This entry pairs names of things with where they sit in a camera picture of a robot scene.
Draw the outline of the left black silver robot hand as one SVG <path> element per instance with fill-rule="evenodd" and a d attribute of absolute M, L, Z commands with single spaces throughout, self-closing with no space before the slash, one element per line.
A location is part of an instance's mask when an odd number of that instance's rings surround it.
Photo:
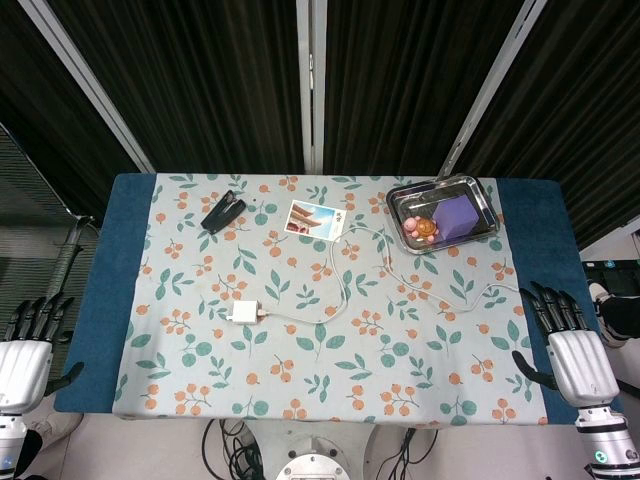
<path fill-rule="evenodd" d="M 34 410 L 44 397 L 71 385 L 84 369 L 76 362 L 63 376 L 49 378 L 59 330 L 72 297 L 61 292 L 25 300 L 9 317 L 1 337 L 1 414 L 19 416 Z"/>

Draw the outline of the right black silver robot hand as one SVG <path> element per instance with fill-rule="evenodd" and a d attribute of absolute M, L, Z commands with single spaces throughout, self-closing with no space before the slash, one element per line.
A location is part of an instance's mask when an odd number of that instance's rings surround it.
<path fill-rule="evenodd" d="M 519 290 L 533 308 L 552 371 L 539 372 L 519 351 L 512 358 L 533 383 L 560 393 L 577 409 L 605 407 L 619 394 L 619 386 L 598 333 L 587 326 L 577 301 L 565 291 L 537 282 L 534 290 Z"/>

